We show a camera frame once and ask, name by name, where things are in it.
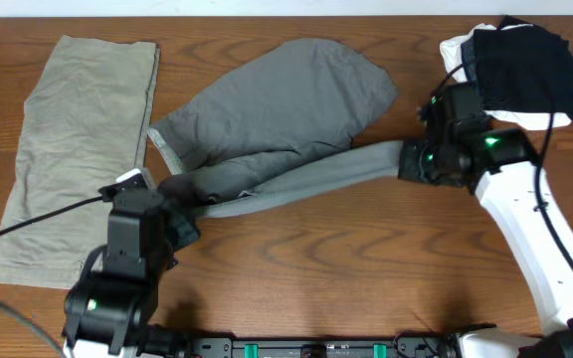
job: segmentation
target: wrinkled fabric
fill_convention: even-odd
[[[293,169],[240,199],[195,208],[194,215],[224,218],[256,213],[382,177],[397,177],[403,140],[347,150]]]
[[[97,196],[142,166],[158,50],[61,38],[24,104],[8,228]],[[93,203],[0,238],[0,283],[71,287],[106,242],[111,204]]]
[[[386,71],[349,47],[322,39],[286,42],[151,125],[152,141],[177,174],[159,190],[194,205],[234,200],[348,149],[396,95]]]
[[[532,26],[531,24],[509,25],[501,28],[501,31],[508,31],[521,26]],[[467,35],[460,35],[453,37],[449,40],[442,41],[439,45],[439,50],[444,59],[446,72],[452,71],[455,67],[462,63],[462,43],[467,41],[473,36],[475,30],[496,30],[493,25],[478,24],[473,27]],[[459,82],[472,81],[468,79],[466,71],[461,69],[453,74],[453,78]],[[485,110],[485,113],[493,116],[494,118],[502,121],[517,123],[527,130],[545,130],[549,122],[549,113],[524,113],[509,110]],[[567,114],[557,112],[554,114],[554,127],[569,125],[572,120]]]
[[[506,30],[513,24],[521,26]],[[573,121],[569,41],[509,16],[499,29],[475,30],[462,43],[463,63],[477,61],[466,67],[466,77],[476,83],[483,108],[534,113],[554,110]]]

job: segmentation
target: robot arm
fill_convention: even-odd
[[[573,318],[573,272],[567,265],[543,222],[533,193],[535,167],[519,162],[486,172],[475,195],[503,232],[534,297],[543,334],[567,328]],[[548,215],[563,245],[573,259],[573,232],[547,184],[544,172],[541,190]]]
[[[64,352],[76,357],[183,357],[183,334],[148,326],[158,305],[158,284],[176,265],[173,253],[200,236],[173,199],[152,190],[146,170],[135,170],[99,191],[112,201],[107,245],[89,256],[66,299]],[[100,256],[102,268],[92,270]]]

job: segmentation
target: wire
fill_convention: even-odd
[[[63,214],[65,212],[71,211],[73,209],[76,209],[80,206],[83,206],[85,204],[89,204],[89,203],[93,203],[96,201],[100,201],[102,199],[102,197],[95,197],[95,198],[90,198],[90,199],[86,199],[83,200],[79,203],[67,206],[65,208],[56,210],[52,213],[48,213],[42,216],[39,216],[37,218],[33,218],[30,220],[27,220],[23,223],[19,223],[17,225],[13,225],[10,228],[6,228],[4,230],[0,231],[0,237],[3,235],[6,235],[8,233],[11,233],[15,230],[27,227],[28,225],[34,224],[34,223],[38,223],[40,221],[46,220],[46,219],[50,219],[52,217],[55,217],[57,215]],[[48,345],[54,349],[57,354],[62,357],[62,358],[67,358],[66,354],[63,352],[62,347],[43,329],[41,328],[38,324],[34,323],[32,320],[24,317],[23,314],[21,314],[19,311],[17,311],[16,309],[14,309],[13,307],[11,307],[10,305],[2,302],[0,300],[0,310],[3,311],[4,313],[8,314],[9,316],[15,318],[17,320],[17,322],[19,322],[21,325],[26,326],[28,328],[30,328],[39,338],[41,338],[42,340],[44,340],[46,343],[48,343]]]
[[[558,250],[561,252],[561,255],[563,255],[563,259],[565,259],[567,265],[572,269],[573,272],[573,259],[567,252],[567,249],[565,248],[565,245],[563,245],[563,242],[558,236],[558,233],[556,233],[556,230],[554,229],[554,225],[552,224],[549,215],[547,215],[546,203],[543,200],[543,195],[541,194],[541,172],[543,170],[543,162],[545,161],[547,148],[552,138],[553,126],[554,126],[554,108],[552,104],[552,108],[549,113],[549,123],[547,124],[547,131],[545,132],[545,139],[543,140],[543,146],[541,147],[538,163],[536,163],[536,171],[534,172],[534,195],[536,196],[536,205],[538,207],[538,211],[541,213],[541,216],[543,217],[543,221],[545,222],[545,226],[547,226],[549,234],[552,236],[552,239],[554,240],[554,243],[558,247]]]
[[[430,346],[430,344],[428,343],[428,341],[426,340],[426,337],[422,337],[422,339],[424,340],[424,343],[426,343],[426,348],[428,348],[428,350],[433,353],[434,356],[439,356],[439,354],[437,354],[437,351],[433,349],[433,347]]]
[[[98,259],[98,257],[101,255],[104,256],[106,252],[107,252],[107,245],[101,245],[98,248],[92,250],[88,254],[88,258],[86,259],[83,268],[81,268],[81,274],[79,275],[79,280],[84,280],[90,277],[90,272],[92,272],[92,267],[96,264],[96,259]]]
[[[429,183],[428,179],[426,179],[426,172],[424,171],[424,165],[422,164],[422,161],[424,160],[424,153],[426,152],[426,148],[428,148],[428,145],[424,145],[424,148],[422,149],[422,152],[419,153],[419,160],[417,161],[418,165],[419,165],[419,177],[422,178],[422,181],[424,183]]]
[[[393,349],[395,349],[395,351],[397,352],[397,357],[402,357],[402,358],[410,358],[408,357],[406,354],[402,353],[399,351],[399,347],[397,346],[397,339],[399,339],[399,337],[404,334],[404,331],[401,331],[399,333],[397,333],[397,335],[395,336],[395,338],[393,338]]]
[[[454,67],[450,72],[448,72],[448,74],[444,77],[444,79],[439,83],[439,85],[430,93],[430,97],[434,97],[437,95],[437,93],[439,92],[439,90],[446,84],[446,82],[460,69],[464,68],[464,67],[468,67],[470,65],[475,64],[478,60],[480,60],[479,58],[476,58],[468,63],[461,63],[458,64],[456,67]]]

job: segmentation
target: table surface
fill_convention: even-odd
[[[526,18],[570,40],[573,17]],[[15,180],[23,102],[63,34],[161,49],[152,120],[219,76],[301,37],[337,40],[386,69],[400,96],[355,146],[421,135],[416,108],[443,78],[439,43],[499,17],[0,19],[0,219]],[[540,143],[541,133],[531,133]],[[157,181],[169,175],[148,145]],[[573,125],[546,168],[573,228]],[[152,322],[259,336],[389,336],[494,322],[540,326],[527,284],[490,216],[466,190],[379,179],[240,218],[201,220],[197,244],[160,285]],[[0,296],[59,338],[62,290],[0,285]],[[0,357],[52,357],[0,313]]]

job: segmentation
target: green led light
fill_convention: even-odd
[[[96,300],[91,299],[88,301],[88,310],[95,310],[96,309]]]
[[[494,138],[494,137],[488,137],[485,139],[485,144],[487,144],[488,147],[492,147],[493,145],[495,145],[498,142],[498,138]]]

